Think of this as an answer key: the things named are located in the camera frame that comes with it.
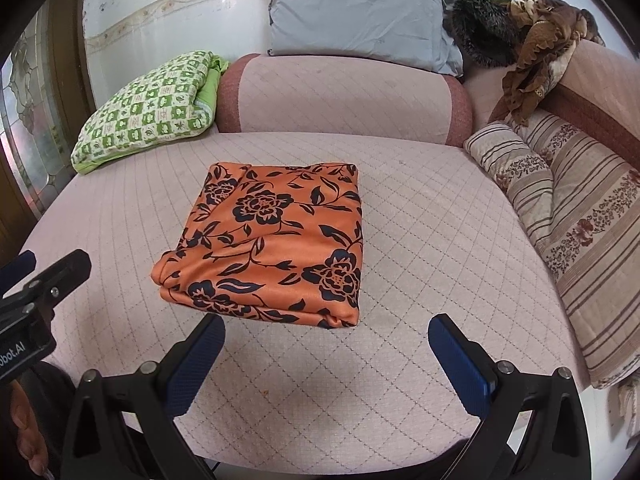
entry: striped blanket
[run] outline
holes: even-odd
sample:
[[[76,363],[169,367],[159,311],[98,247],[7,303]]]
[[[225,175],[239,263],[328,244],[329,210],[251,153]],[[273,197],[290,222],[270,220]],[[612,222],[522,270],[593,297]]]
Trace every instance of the striped blanket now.
[[[553,274],[596,388],[640,365],[640,172],[555,115],[488,124],[465,149]]]

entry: pink bolster cushion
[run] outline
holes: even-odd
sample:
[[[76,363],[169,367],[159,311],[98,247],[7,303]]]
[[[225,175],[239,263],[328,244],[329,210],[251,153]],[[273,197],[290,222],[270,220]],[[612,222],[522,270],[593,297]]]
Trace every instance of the pink bolster cushion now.
[[[248,54],[218,88],[223,133],[318,132],[462,147],[471,104],[452,76],[353,57]]]

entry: black flower print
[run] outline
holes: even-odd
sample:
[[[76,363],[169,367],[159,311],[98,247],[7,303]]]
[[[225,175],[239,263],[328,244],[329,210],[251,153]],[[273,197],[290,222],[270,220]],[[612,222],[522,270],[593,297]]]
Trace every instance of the black flower print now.
[[[293,198],[290,194],[275,194],[265,189],[239,198],[233,213],[237,222],[255,219],[260,225],[278,224],[282,219],[282,210],[291,203]]]
[[[227,199],[238,186],[238,181],[234,178],[220,180],[219,182],[212,182],[212,180],[212,175],[209,173],[202,190],[209,205],[220,204],[223,200]]]
[[[227,294],[216,294],[216,289],[210,280],[194,282],[187,288],[187,294],[193,300],[193,306],[198,308],[213,307],[220,312],[228,312],[236,304]]]
[[[305,267],[302,279],[319,285],[325,301],[348,301],[353,308],[358,307],[360,289],[360,269],[356,267],[356,256],[344,249],[336,249],[324,265]]]

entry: green checkered pillow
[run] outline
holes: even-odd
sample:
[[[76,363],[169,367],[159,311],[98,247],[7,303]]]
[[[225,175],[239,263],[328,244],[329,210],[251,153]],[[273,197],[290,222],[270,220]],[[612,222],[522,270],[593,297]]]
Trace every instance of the green checkered pillow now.
[[[89,118],[71,154],[78,173],[157,144],[194,137],[213,122],[220,75],[212,52],[175,57],[134,79]]]

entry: folded orange fabric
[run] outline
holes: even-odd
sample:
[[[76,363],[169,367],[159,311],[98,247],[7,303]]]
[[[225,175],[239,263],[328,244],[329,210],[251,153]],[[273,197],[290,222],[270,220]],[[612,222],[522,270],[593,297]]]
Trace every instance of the folded orange fabric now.
[[[337,328],[358,322],[362,209],[353,164],[219,162],[175,251],[151,271],[165,301]]]

